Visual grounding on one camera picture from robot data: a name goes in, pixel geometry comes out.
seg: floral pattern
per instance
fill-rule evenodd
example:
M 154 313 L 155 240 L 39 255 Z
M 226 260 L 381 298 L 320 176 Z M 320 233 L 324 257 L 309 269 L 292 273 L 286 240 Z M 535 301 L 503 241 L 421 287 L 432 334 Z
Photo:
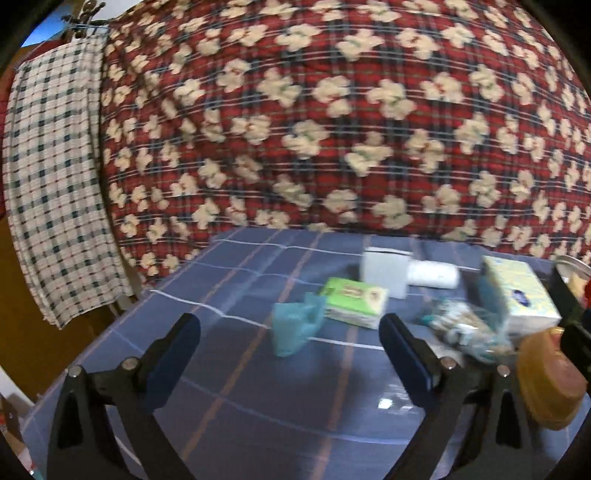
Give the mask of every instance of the floral pattern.
M 237 226 L 591 261 L 589 98 L 515 0 L 147 0 L 112 32 L 106 201 L 148 281 Z

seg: white flower print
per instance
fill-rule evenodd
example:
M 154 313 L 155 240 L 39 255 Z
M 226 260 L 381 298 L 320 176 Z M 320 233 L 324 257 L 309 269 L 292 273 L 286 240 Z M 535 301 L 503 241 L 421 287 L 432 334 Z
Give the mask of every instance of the white flower print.
M 270 100 L 276 100 L 284 108 L 293 106 L 301 92 L 299 85 L 292 85 L 291 77 L 282 77 L 275 67 L 265 72 L 265 79 L 256 89 L 264 93 Z
M 491 248 L 498 247 L 503 238 L 503 231 L 506 225 L 507 219 L 501 215 L 497 215 L 494 226 L 490 226 L 482 231 L 480 236 L 482 238 L 482 245 Z
M 170 50 L 173 46 L 173 39 L 170 35 L 162 35 L 158 37 L 156 42 L 156 48 L 154 49 L 154 54 L 156 56 L 162 55 L 165 51 Z
M 423 173 L 433 173 L 439 168 L 439 164 L 445 161 L 445 147 L 439 140 L 429 139 L 429 133 L 422 128 L 417 128 L 412 137 L 404 144 L 408 156 L 413 160 L 421 160 L 420 169 Z
M 206 23 L 207 20 L 205 19 L 205 17 L 196 17 L 192 18 L 187 23 L 180 24 L 178 26 L 178 29 L 186 33 L 193 33 L 199 30 L 199 28 L 201 28 L 201 26 L 205 25 Z
M 498 102 L 505 92 L 496 82 L 496 73 L 482 63 L 478 65 L 478 69 L 472 72 L 468 78 L 472 85 L 478 85 L 480 94 L 491 102 Z
M 528 243 L 530 243 L 532 227 L 511 227 L 511 233 L 507 236 L 507 240 L 513 243 L 513 249 L 518 252 L 522 250 Z
M 158 210 L 166 210 L 166 208 L 168 208 L 170 202 L 164 198 L 164 194 L 162 193 L 162 190 L 156 188 L 156 187 L 152 187 L 152 192 L 150 194 L 150 200 L 152 200 L 153 203 L 156 204 L 156 207 L 158 207 Z
M 150 15 L 149 13 L 144 13 L 142 18 L 138 21 L 138 26 L 143 27 L 145 25 L 150 25 L 154 21 L 154 16 Z
M 552 255 L 550 255 L 550 259 L 553 260 L 556 257 L 561 257 L 562 255 L 566 255 L 568 253 L 568 250 L 566 248 L 566 240 L 562 240 L 560 242 L 560 245 L 557 246 L 554 249 L 554 252 L 552 253 Z
M 563 118 L 560 121 L 560 135 L 564 138 L 564 148 L 568 150 L 570 148 L 571 143 L 571 135 L 573 134 L 572 127 L 570 125 L 570 120 L 568 118 Z
M 345 40 L 338 42 L 336 47 L 347 60 L 357 61 L 362 53 L 368 53 L 383 43 L 384 39 L 374 35 L 372 30 L 360 28 L 355 35 L 346 35 Z
M 499 127 L 496 131 L 496 139 L 501 144 L 501 150 L 503 152 L 515 155 L 517 153 L 517 144 L 519 139 L 517 138 L 517 129 L 519 123 L 517 119 L 512 115 L 505 115 L 505 126 Z
M 396 39 L 405 48 L 414 48 L 414 56 L 420 60 L 428 60 L 434 51 L 441 47 L 428 35 L 419 34 L 414 28 L 405 28 Z
M 458 17 L 464 20 L 475 20 L 478 14 L 470 7 L 466 0 L 445 0 L 445 4 L 450 9 L 455 9 Z
M 225 87 L 224 92 L 230 93 L 244 85 L 244 74 L 251 69 L 251 64 L 242 59 L 234 59 L 226 63 L 223 73 L 217 74 L 217 85 Z
M 123 77 L 123 74 L 124 74 L 124 71 L 121 67 L 119 67 L 119 65 L 112 63 L 109 66 L 108 76 L 114 82 L 120 81 L 121 77 Z
M 591 192 L 591 167 L 589 167 L 589 162 L 585 162 L 583 166 L 583 182 L 585 183 L 585 189 L 588 192 Z
M 158 243 L 158 240 L 160 240 L 164 236 L 167 230 L 168 228 L 166 228 L 166 225 L 164 224 L 162 219 L 160 217 L 157 217 L 154 219 L 154 223 L 148 227 L 146 237 L 148 238 L 151 244 L 155 245 Z
M 546 82 L 548 82 L 548 90 L 555 92 L 558 89 L 558 74 L 552 65 L 548 67 L 544 77 L 546 78 Z
M 552 118 L 552 112 L 548 109 L 548 106 L 546 105 L 546 100 L 542 100 L 542 103 L 538 107 L 538 116 L 540 117 L 542 123 L 546 127 L 548 135 L 553 137 L 556 133 L 556 120 Z
M 148 134 L 148 138 L 151 140 L 160 138 L 162 128 L 158 123 L 158 115 L 150 115 L 150 121 L 144 125 L 143 130 Z
M 160 30 L 161 27 L 165 27 L 165 26 L 166 26 L 166 23 L 164 23 L 164 22 L 153 23 L 153 24 L 148 25 L 144 31 L 147 36 L 153 37 L 156 35 L 156 33 L 158 33 L 158 30 Z
M 523 30 L 518 30 L 517 34 L 524 39 L 524 41 L 528 44 L 531 45 L 532 47 L 534 47 L 537 51 L 539 51 L 540 53 L 544 53 L 545 52 L 545 48 L 544 46 L 538 42 L 535 37 L 527 32 L 524 32 Z
M 230 197 L 230 206 L 226 208 L 226 216 L 230 219 L 230 222 L 236 226 L 248 225 L 248 219 L 246 217 L 246 206 L 244 200 L 238 197 Z
M 322 20 L 330 22 L 343 18 L 343 12 L 340 11 L 339 0 L 318 0 L 310 10 L 322 15 Z
M 468 237 L 476 235 L 476 222 L 468 219 L 464 225 L 455 227 L 451 232 L 441 236 L 447 242 L 465 242 Z
M 546 249 L 550 246 L 550 237 L 547 233 L 542 233 L 534 244 L 530 246 L 530 255 L 537 258 L 542 258 Z
M 134 141 L 135 138 L 135 124 L 137 120 L 135 118 L 128 118 L 123 121 L 123 134 L 128 144 Z
M 278 210 L 273 212 L 269 212 L 267 210 L 257 210 L 255 223 L 268 228 L 285 230 L 286 228 L 289 228 L 290 216 L 287 215 L 287 213 L 280 212 Z
M 507 17 L 501 13 L 498 8 L 489 7 L 484 15 L 488 20 L 493 22 L 497 28 L 507 28 Z
M 578 207 L 578 205 L 573 207 L 569 213 L 569 216 L 567 217 L 567 221 L 569 223 L 570 233 L 577 233 L 583 226 L 583 221 L 581 220 L 581 209 Z
M 220 50 L 220 28 L 210 28 L 205 31 L 205 38 L 199 40 L 197 49 L 201 55 L 215 55 Z
M 423 80 L 420 83 L 425 91 L 427 100 L 442 100 L 443 102 L 463 103 L 462 84 L 448 72 L 441 72 L 435 75 L 433 81 Z
M 498 53 L 499 55 L 503 55 L 504 57 L 506 57 L 509 54 L 507 46 L 503 41 L 503 37 L 501 37 L 498 33 L 493 32 L 492 30 L 485 30 L 485 35 L 483 35 L 482 41 L 488 48 Z
M 339 223 L 355 223 L 357 214 L 357 195 L 351 190 L 333 190 L 324 199 L 322 204 L 332 213 L 339 216 Z
M 171 254 L 166 254 L 166 259 L 162 262 L 164 268 L 168 268 L 168 272 L 172 273 L 178 269 L 178 258 Z
M 581 130 L 579 130 L 579 127 L 573 129 L 573 144 L 575 152 L 579 155 L 583 155 L 585 152 L 585 143 L 583 142 L 583 134 L 581 133 Z
M 351 113 L 351 106 L 346 99 L 340 97 L 349 94 L 349 79 L 341 75 L 327 77 L 318 82 L 312 90 L 312 96 L 321 103 L 328 103 L 327 114 L 331 118 L 337 118 Z
M 581 115 L 584 115 L 587 112 L 587 102 L 583 98 L 583 95 L 581 95 L 581 92 L 579 89 L 577 89 L 577 91 L 575 92 L 574 95 L 577 99 L 577 105 L 579 106 L 579 113 Z
M 152 155 L 148 153 L 146 147 L 139 149 L 138 154 L 135 157 L 135 168 L 138 169 L 140 175 L 144 174 L 146 167 L 152 163 L 152 160 Z
M 564 161 L 564 155 L 562 150 L 555 149 L 552 152 L 552 156 L 548 159 L 548 169 L 550 170 L 550 178 L 555 179 L 560 174 L 562 163 Z
M 422 198 L 423 212 L 453 215 L 460 211 L 460 198 L 460 193 L 446 183 L 437 189 L 434 197 L 424 196 Z
M 226 139 L 226 136 L 223 134 L 222 124 L 220 123 L 220 110 L 213 108 L 205 109 L 203 112 L 201 133 L 210 142 L 222 143 Z
M 566 203 L 558 202 L 552 211 L 552 221 L 554 222 L 554 233 L 560 232 L 564 228 L 564 217 L 566 216 Z
M 485 137 L 491 132 L 486 118 L 476 112 L 472 118 L 465 119 L 462 126 L 454 130 L 456 141 L 460 142 L 460 150 L 466 155 L 472 155 L 476 145 L 482 145 Z
M 131 201 L 138 206 L 138 212 L 144 212 L 148 209 L 148 202 L 146 200 L 146 187 L 145 185 L 138 185 L 131 192 Z
M 548 207 L 548 199 L 544 190 L 540 190 L 538 197 L 532 203 L 532 208 L 534 209 L 534 215 L 541 224 L 544 224 L 550 214 L 550 207 Z
M 116 183 L 112 183 L 109 185 L 109 199 L 112 203 L 116 204 L 117 207 L 123 208 L 125 206 L 125 202 L 127 201 L 127 195 L 121 187 L 119 187 Z
M 470 195 L 476 196 L 476 204 L 484 208 L 492 207 L 501 198 L 496 189 L 496 177 L 486 170 L 480 172 L 480 178 L 471 182 Z
M 580 173 L 577 168 L 577 163 L 574 160 L 570 161 L 570 167 L 564 174 L 564 186 L 567 192 L 571 192 L 573 187 L 579 181 Z
M 119 143 L 121 141 L 122 130 L 121 130 L 121 127 L 119 126 L 119 123 L 114 118 L 112 118 L 111 121 L 109 122 L 109 126 L 107 127 L 106 134 L 109 137 L 111 137 L 113 140 L 115 140 L 117 143 Z
M 358 177 L 366 177 L 369 169 L 377 167 L 394 153 L 392 148 L 383 145 L 384 138 L 377 132 L 368 132 L 364 144 L 357 143 L 352 152 L 345 155 L 345 161 Z
M 514 13 L 516 19 L 519 20 L 525 28 L 531 28 L 530 16 L 525 10 L 523 10 L 521 7 L 516 7 Z
M 100 96 L 100 101 L 104 107 L 107 107 L 111 104 L 111 100 L 113 99 L 113 89 L 110 88 L 106 92 L 103 92 Z
M 183 118 L 183 123 L 178 129 L 181 131 L 183 140 L 187 142 L 187 148 L 193 148 L 193 135 L 197 131 L 197 127 L 188 118 Z
M 535 70 L 540 66 L 538 56 L 533 50 L 527 50 L 520 45 L 513 45 L 513 55 L 523 59 L 525 63 L 527 63 L 527 66 L 530 68 L 530 70 Z
M 229 0 L 226 9 L 222 10 L 220 17 L 236 18 L 246 13 L 246 7 L 252 0 Z
M 233 118 L 231 133 L 243 135 L 251 145 L 261 145 L 269 138 L 271 118 L 266 115 L 254 115 L 248 118 Z
M 138 90 L 137 97 L 135 97 L 135 104 L 138 106 L 138 108 L 143 108 L 147 100 L 148 100 L 148 92 L 146 90 L 144 90 L 143 88 L 140 88 Z
M 306 193 L 303 185 L 293 183 L 289 175 L 279 175 L 278 182 L 273 185 L 273 191 L 296 205 L 302 212 L 312 205 L 312 195 Z
M 523 148 L 530 152 L 531 159 L 534 163 L 538 163 L 544 157 L 544 137 L 533 137 L 530 134 L 525 134 L 523 138 Z
M 216 219 L 219 213 L 219 207 L 212 199 L 208 198 L 191 214 L 191 218 L 194 222 L 197 222 L 197 228 L 205 230 L 209 223 Z
M 125 215 L 125 219 L 119 226 L 119 230 L 121 230 L 121 233 L 124 234 L 126 238 L 132 238 L 138 234 L 138 225 L 138 218 L 133 213 L 130 213 Z
M 287 47 L 287 51 L 298 51 L 312 43 L 312 37 L 319 35 L 321 30 L 313 25 L 304 23 L 292 25 L 287 34 L 278 35 L 275 43 Z
M 519 97 L 521 105 L 530 105 L 533 101 L 533 92 L 535 92 L 535 84 L 532 80 L 522 72 L 517 74 L 517 80 L 511 82 L 511 87 L 515 94 Z
M 404 120 L 417 108 L 415 102 L 406 98 L 404 86 L 388 79 L 380 80 L 379 87 L 369 90 L 366 98 L 371 104 L 382 103 L 380 113 L 386 118 L 395 120 Z
M 113 162 L 119 171 L 125 171 L 131 165 L 131 150 L 127 147 L 122 148 L 117 153 L 117 158 Z
M 201 178 L 205 179 L 205 185 L 211 189 L 221 188 L 228 178 L 226 174 L 221 171 L 219 165 L 211 160 L 211 158 L 206 158 L 204 160 L 203 165 L 199 167 L 197 173 Z
M 370 19 L 374 22 L 390 23 L 402 16 L 398 12 L 391 10 L 386 2 L 379 0 L 367 0 L 365 5 L 358 5 L 357 10 L 369 14 Z
M 240 177 L 242 177 L 246 183 L 256 183 L 261 180 L 259 172 L 262 170 L 262 165 L 254 161 L 247 155 L 238 155 L 236 157 L 236 165 L 234 171 Z
M 310 232 L 329 233 L 334 230 L 324 222 L 311 223 L 306 227 Z
M 171 183 L 169 188 L 172 197 L 195 195 L 199 191 L 195 177 L 186 172 L 180 176 L 178 181 Z
M 564 89 L 562 90 L 562 101 L 568 111 L 573 109 L 574 95 L 573 92 L 570 91 L 570 85 L 568 83 L 564 84 Z
M 466 43 L 472 43 L 474 34 L 468 30 L 464 25 L 455 23 L 453 27 L 447 27 L 441 31 L 441 36 L 449 40 L 456 48 L 464 48 Z
M 295 152 L 298 158 L 305 160 L 320 153 L 320 142 L 329 137 L 329 133 L 322 125 L 313 120 L 297 122 L 294 125 L 295 135 L 285 135 L 281 143 L 285 148 Z
M 201 88 L 201 82 L 197 79 L 185 80 L 185 82 L 174 89 L 173 97 L 180 102 L 182 106 L 193 106 L 195 102 L 205 95 L 205 90 Z
M 265 36 L 266 25 L 251 25 L 247 28 L 237 28 L 232 31 L 228 37 L 228 43 L 240 42 L 245 47 L 253 47 L 260 39 Z
M 261 15 L 277 15 L 282 20 L 288 20 L 297 10 L 297 7 L 292 7 L 288 2 L 281 3 L 278 0 L 267 0 L 260 13 Z
M 181 72 L 189 55 L 191 55 L 191 47 L 189 47 L 186 43 L 181 43 L 178 47 L 178 50 L 173 55 L 173 62 L 170 64 L 168 69 L 175 75 L 178 75 Z
M 383 216 L 384 228 L 390 230 L 400 230 L 409 225 L 414 218 L 407 214 L 407 206 L 404 199 L 395 197 L 394 195 L 386 195 L 384 201 L 376 203 L 372 207 L 374 217 Z
M 517 180 L 511 181 L 511 193 L 515 195 L 515 203 L 522 203 L 531 196 L 531 189 L 535 184 L 534 177 L 529 170 L 520 170 Z

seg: table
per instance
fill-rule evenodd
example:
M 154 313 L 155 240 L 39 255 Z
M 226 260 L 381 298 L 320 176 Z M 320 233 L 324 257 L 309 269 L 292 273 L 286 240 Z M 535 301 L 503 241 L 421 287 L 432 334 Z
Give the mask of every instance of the table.
M 273 355 L 269 325 L 275 302 L 302 301 L 331 276 L 356 278 L 364 247 L 410 251 L 414 258 L 462 268 L 456 290 L 410 287 L 390 299 L 410 331 L 442 355 L 441 344 L 413 321 L 440 297 L 478 301 L 475 283 L 482 247 L 352 233 L 243 228 L 217 236 L 207 250 L 145 291 L 143 298 L 77 360 L 88 371 L 111 369 L 141 356 L 185 312 L 202 322 L 203 337 L 167 405 L 155 416 L 171 444 L 200 480 L 380 480 L 418 427 L 423 412 L 400 408 L 404 392 L 375 330 L 327 320 L 300 352 Z M 506 254 L 493 254 L 511 257 Z M 541 277 L 551 262 L 522 257 Z M 47 441 L 63 375 L 26 418 L 23 437 L 45 470 Z M 391 408 L 384 398 L 395 396 Z M 563 454 L 590 406 L 571 426 L 534 432 L 536 478 Z M 121 421 L 109 410 L 131 472 L 145 478 L 128 448 Z M 465 430 L 468 418 L 460 421 Z M 455 437 L 436 470 L 445 475 Z

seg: checkered towel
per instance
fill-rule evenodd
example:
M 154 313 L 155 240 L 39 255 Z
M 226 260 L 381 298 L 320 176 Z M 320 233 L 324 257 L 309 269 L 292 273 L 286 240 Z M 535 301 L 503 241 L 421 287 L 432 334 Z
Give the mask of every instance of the checkered towel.
M 30 60 L 12 84 L 4 187 L 14 247 L 45 319 L 131 295 L 99 188 L 100 69 L 95 35 Z

